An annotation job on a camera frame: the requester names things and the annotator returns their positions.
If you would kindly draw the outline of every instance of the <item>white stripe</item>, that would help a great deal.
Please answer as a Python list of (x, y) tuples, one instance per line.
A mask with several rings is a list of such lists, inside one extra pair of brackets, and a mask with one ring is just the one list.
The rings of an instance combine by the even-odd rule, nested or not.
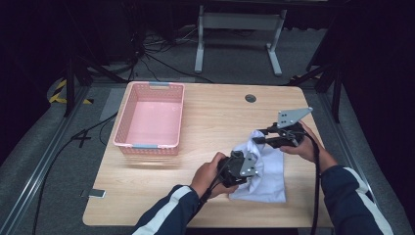
[(363, 201), (363, 204), (366, 206), (369, 212), (373, 214), (373, 217), (375, 217), (375, 222), (378, 224), (379, 229), (381, 229), (384, 234), (393, 234), (390, 224), (381, 214), (376, 205), (365, 195), (367, 191), (369, 191), (367, 185), (363, 182), (356, 171), (349, 167), (345, 167), (345, 169), (348, 170), (357, 179), (357, 182), (359, 183), (359, 188), (356, 189), (357, 195), (359, 195), (360, 199)]
[(153, 235), (159, 231), (162, 223), (168, 217), (168, 215), (174, 210), (178, 205), (179, 200), (191, 192), (192, 190), (188, 186), (183, 186), (177, 189), (170, 197), (169, 202), (164, 205), (157, 213), (156, 216), (152, 218), (146, 225), (139, 227), (133, 235)]

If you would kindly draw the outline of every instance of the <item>white cloth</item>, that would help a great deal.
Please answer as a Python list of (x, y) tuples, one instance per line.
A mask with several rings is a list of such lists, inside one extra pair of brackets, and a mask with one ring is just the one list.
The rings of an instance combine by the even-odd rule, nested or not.
[(255, 130), (251, 133), (247, 143), (234, 148), (234, 151), (242, 151), (244, 156), (252, 153), (256, 159), (255, 168), (258, 174), (249, 178), (247, 183), (239, 185), (234, 193), (229, 194), (230, 199), (263, 203), (286, 202), (284, 154), (280, 149), (255, 144), (253, 138), (263, 136), (262, 132)]

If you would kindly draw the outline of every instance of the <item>striped jacket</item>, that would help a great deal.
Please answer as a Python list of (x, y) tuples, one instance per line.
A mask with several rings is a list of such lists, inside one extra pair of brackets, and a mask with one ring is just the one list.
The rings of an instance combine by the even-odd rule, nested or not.
[[(392, 234), (391, 226), (367, 196), (367, 185), (353, 169), (330, 167), (321, 175), (321, 187), (336, 234)], [(133, 235), (185, 234), (198, 203), (192, 188), (176, 185), (141, 216)]]

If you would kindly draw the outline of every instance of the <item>person's left hand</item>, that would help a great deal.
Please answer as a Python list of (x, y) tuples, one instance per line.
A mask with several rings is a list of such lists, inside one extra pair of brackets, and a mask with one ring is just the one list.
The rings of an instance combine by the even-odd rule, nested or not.
[[(217, 175), (217, 164), (221, 159), (224, 159), (226, 156), (220, 152), (216, 153), (213, 160), (210, 163), (205, 163), (196, 171), (195, 176), (193, 177), (192, 187), (196, 193), (198, 193), (199, 198), (203, 196), (207, 188), (210, 186), (210, 183)], [(219, 183), (216, 187), (213, 188), (210, 198), (214, 198), (219, 194), (230, 194), (235, 192), (238, 186), (233, 186), (226, 188), (222, 183)]]

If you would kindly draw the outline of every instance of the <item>wooden table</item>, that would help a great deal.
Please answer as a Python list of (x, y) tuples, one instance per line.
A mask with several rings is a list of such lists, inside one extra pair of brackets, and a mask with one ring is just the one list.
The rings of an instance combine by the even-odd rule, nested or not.
[[(253, 94), (256, 102), (245, 100)], [(124, 94), (121, 106), (125, 102)], [(194, 173), (216, 152), (229, 154), (250, 133), (277, 121), (278, 111), (308, 107), (296, 87), (186, 84), (179, 155), (150, 162), (148, 156), (125, 156), (113, 144), (113, 130), (94, 189), (105, 198), (90, 198), (83, 221), (87, 225), (134, 225), (176, 184), (190, 184)], [(302, 119), (319, 137), (312, 115)], [(284, 158), (287, 203), (211, 199), (190, 227), (311, 227), (315, 166), (299, 156)], [(320, 192), (319, 227), (333, 227)]]

